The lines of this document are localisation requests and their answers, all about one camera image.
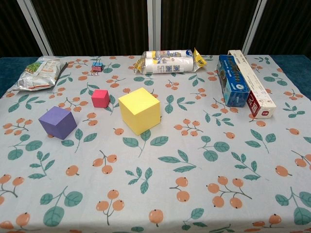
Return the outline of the large yellow cube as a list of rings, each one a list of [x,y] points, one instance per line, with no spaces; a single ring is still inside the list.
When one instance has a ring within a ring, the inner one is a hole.
[[[141,87],[119,98],[121,117],[140,135],[160,123],[160,101]]]

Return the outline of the small red cube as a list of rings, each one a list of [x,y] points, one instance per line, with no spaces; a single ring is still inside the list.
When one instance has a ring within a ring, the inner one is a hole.
[[[106,108],[110,102],[108,91],[103,89],[96,89],[91,99],[95,108]]]

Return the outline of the medium purple cube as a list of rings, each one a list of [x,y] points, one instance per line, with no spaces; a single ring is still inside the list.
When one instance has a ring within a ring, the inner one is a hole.
[[[39,119],[47,134],[64,140],[76,127],[71,111],[54,106]]]

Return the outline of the floral printed tablecloth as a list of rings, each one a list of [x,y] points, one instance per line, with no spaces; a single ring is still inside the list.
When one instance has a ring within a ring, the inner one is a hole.
[[[137,56],[68,56],[56,86],[0,97],[0,233],[311,233],[311,99],[267,55],[247,61],[271,118],[228,107],[218,57],[191,74],[136,74]],[[136,135],[119,98],[145,88],[160,123]],[[107,90],[106,108],[91,96]],[[39,118],[54,106],[64,139]]]

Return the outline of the white plastic bag roll pack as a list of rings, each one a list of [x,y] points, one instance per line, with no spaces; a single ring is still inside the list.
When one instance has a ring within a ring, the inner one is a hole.
[[[192,73],[207,64],[197,50],[145,51],[134,65],[141,74]]]

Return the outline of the blue cling film box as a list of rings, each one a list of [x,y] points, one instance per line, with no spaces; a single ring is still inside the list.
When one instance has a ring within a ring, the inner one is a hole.
[[[217,72],[225,104],[229,107],[244,107],[249,95],[249,88],[234,56],[220,55]]]

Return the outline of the long white foil box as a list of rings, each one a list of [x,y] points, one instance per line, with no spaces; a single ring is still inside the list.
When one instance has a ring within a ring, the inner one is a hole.
[[[252,116],[254,118],[271,118],[276,105],[259,81],[241,50],[229,50],[228,55],[234,57],[238,69],[249,87],[250,92],[246,103]]]

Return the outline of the dark ribbed partition panel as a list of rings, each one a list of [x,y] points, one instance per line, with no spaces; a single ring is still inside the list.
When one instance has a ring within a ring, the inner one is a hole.
[[[31,0],[54,55],[141,55],[147,0]]]
[[[311,59],[311,0],[267,0],[248,53]]]
[[[0,0],[0,58],[41,55],[17,0]]]
[[[161,0],[162,50],[201,55],[243,48],[258,0]]]

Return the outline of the silver snack bag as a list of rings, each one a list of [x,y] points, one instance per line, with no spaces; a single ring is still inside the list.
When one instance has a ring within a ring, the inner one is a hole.
[[[37,91],[55,86],[61,72],[67,66],[66,61],[49,57],[40,57],[26,66],[13,86],[15,91]]]

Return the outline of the white partition post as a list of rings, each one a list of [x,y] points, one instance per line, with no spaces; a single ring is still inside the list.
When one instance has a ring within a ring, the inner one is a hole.
[[[242,52],[243,54],[248,54],[252,42],[254,40],[258,25],[260,23],[262,14],[264,12],[265,6],[266,6],[267,0],[258,0],[256,8],[255,8],[255,12],[253,15],[253,18],[251,20],[251,24],[247,33],[247,36],[245,38],[244,44],[243,44],[243,48],[242,48]]]
[[[50,43],[43,30],[39,17],[31,0],[17,0],[19,7],[31,29],[31,32],[44,56],[54,56]]]
[[[161,0],[147,0],[148,50],[161,50]]]

